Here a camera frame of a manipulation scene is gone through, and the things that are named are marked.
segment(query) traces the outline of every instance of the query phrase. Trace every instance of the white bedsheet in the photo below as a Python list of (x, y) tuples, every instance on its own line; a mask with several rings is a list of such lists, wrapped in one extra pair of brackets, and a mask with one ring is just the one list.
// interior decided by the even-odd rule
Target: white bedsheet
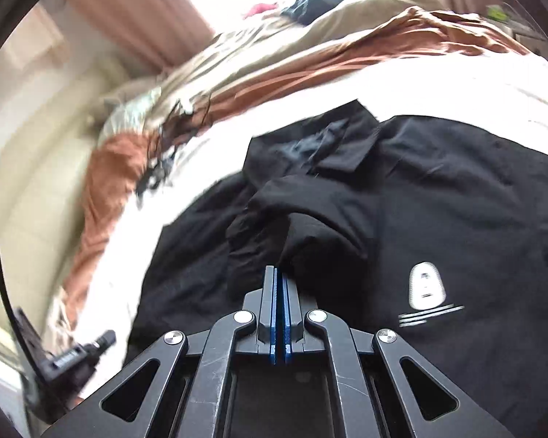
[(220, 179), (240, 171), (252, 137), (353, 99), (379, 121), (403, 114), (449, 118), (548, 154), (548, 63), (535, 55), (449, 54), (382, 62), (216, 124), (179, 150), (170, 183), (154, 195), (146, 193), (141, 210), (134, 197), (129, 199), (75, 330), (75, 340), (84, 343), (113, 329), (117, 343), (80, 396), (89, 396), (121, 368), (162, 227)]

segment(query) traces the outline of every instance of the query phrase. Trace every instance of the bed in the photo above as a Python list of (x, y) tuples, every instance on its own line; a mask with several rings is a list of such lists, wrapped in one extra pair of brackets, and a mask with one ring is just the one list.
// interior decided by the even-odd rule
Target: bed
[[(308, 26), (279, 10), (255, 15), (169, 74), (158, 92), (140, 96), (148, 110), (138, 127), (99, 148), (117, 153), (118, 136), (130, 145), (121, 162), (130, 174), (118, 178), (123, 188), (114, 197), (118, 218), (104, 222), (107, 235), (88, 255), (81, 288), (64, 292), (76, 299), (73, 311), (58, 297), (52, 315), (59, 326), (67, 324), (71, 341), (90, 342), (107, 329), (117, 336), (82, 398), (165, 330), (198, 332), (235, 308), (197, 303), (187, 316), (194, 320), (185, 324), (178, 310), (188, 305), (179, 300), (191, 297), (174, 292), (167, 298), (167, 286), (154, 284), (158, 275), (151, 271), (170, 265), (186, 277), (187, 260), (175, 265), (162, 254), (171, 229), (240, 173), (253, 138), (357, 100), (380, 123), (399, 115), (448, 119), (548, 155), (548, 63), (476, 15), (443, 10), (438, 0), (344, 0)], [(185, 127), (170, 117), (180, 100), (194, 107)], [(146, 168), (150, 139), (167, 124), (178, 141), (174, 163), (158, 188), (137, 196), (132, 191)], [(183, 139), (191, 127), (195, 136)], [(194, 229), (203, 236), (204, 224)], [(225, 242), (225, 230), (219, 232)], [(184, 246), (167, 251), (186, 257)], [(179, 285), (171, 288), (187, 287)]]

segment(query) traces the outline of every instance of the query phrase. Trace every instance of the brown blanket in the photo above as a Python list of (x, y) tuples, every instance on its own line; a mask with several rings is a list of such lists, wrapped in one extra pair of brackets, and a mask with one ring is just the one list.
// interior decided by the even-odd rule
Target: brown blanket
[(71, 272), (63, 282), (65, 312), (72, 329), (115, 223), (144, 172), (147, 149), (147, 135), (125, 132), (92, 153), (83, 190), (85, 226)]
[[(411, 7), (375, 30), (316, 46), (224, 87), (212, 96), (206, 118), (211, 123), (221, 121), (268, 100), (388, 59), (452, 52), (476, 56), (485, 51), (529, 52), (477, 17)], [(175, 128), (184, 132), (192, 126), (200, 127), (206, 111), (206, 102), (199, 104), (190, 124)], [(168, 123), (179, 124), (180, 120)], [(144, 171), (147, 146), (146, 136), (124, 133), (110, 138), (92, 155), (84, 195), (85, 230), (71, 274), (64, 282), (71, 327), (75, 327), (115, 223)]]
[[(360, 39), (338, 41), (226, 87), (212, 96), (205, 124), (389, 59), (485, 51), (529, 53), (476, 15), (411, 7)], [(195, 122), (205, 112), (206, 103), (200, 104)]]

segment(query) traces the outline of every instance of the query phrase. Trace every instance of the black cable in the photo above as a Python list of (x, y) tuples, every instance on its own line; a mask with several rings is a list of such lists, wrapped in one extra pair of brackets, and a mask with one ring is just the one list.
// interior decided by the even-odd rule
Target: black cable
[(171, 119), (171, 117), (177, 112), (177, 109), (179, 107), (182, 107), (182, 103), (180, 99), (177, 99), (173, 107), (171, 108), (171, 111), (168, 112), (168, 115), (165, 116), (164, 122), (158, 127), (158, 137), (156, 138), (156, 143), (154, 146), (154, 157), (160, 158), (162, 153), (165, 151), (165, 144), (164, 144), (164, 138), (165, 138), (165, 128), (167, 127), (167, 122)]
[(45, 389), (51, 392), (51, 395), (59, 402), (60, 406), (63, 407), (63, 410), (68, 410), (68, 407), (64, 403), (62, 403), (58, 395), (54, 393), (53, 390), (51, 390), (46, 380), (44, 380), (42, 372), (40, 371), (40, 369), (38, 368), (38, 365), (34, 361), (34, 358), (32, 354), (30, 353), (30, 350), (28, 349), (28, 345), (26, 344), (26, 341), (24, 340), (24, 336), (22, 332), (20, 331), (20, 328), (18, 326), (18, 321), (16, 320), (15, 313), (12, 309), (12, 304), (10, 304), (10, 300), (8, 298), (6, 281), (4, 280), (4, 271), (2, 270), (1, 258), (0, 258), (0, 299), (2, 300), (2, 304), (4, 305), (4, 310), (6, 310), (6, 316), (8, 317), (8, 321), (10, 322), (10, 326), (12, 327), (16, 341), (18, 341), (18, 344), (23, 354), (25, 355), (26, 360), (28, 361), (30, 367), (32, 368), (33, 373), (36, 377), (36, 380), (39, 380), (41, 382), (41, 385), (43, 385)]
[[(203, 114), (203, 118), (201, 119), (201, 123), (199, 125), (199, 128), (201, 128), (204, 124), (205, 124), (205, 118), (207, 117), (208, 113), (209, 113), (209, 109), (211, 108), (211, 96), (213, 95), (213, 92), (209, 92), (209, 97), (208, 97), (208, 100), (207, 100), (207, 108), (205, 110), (205, 113)], [(211, 124), (209, 125), (209, 127), (212, 127), (213, 126), (213, 120), (211, 120)]]

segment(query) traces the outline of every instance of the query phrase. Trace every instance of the red object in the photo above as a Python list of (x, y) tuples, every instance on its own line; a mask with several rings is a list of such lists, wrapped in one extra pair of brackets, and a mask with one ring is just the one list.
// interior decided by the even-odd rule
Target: red object
[(250, 10), (246, 13), (244, 16), (244, 20), (246, 18), (249, 18), (250, 16), (254, 16), (258, 13), (263, 13), (264, 11), (268, 11), (269, 9), (276, 9), (278, 8), (278, 3), (257, 3), (254, 6), (250, 8)]

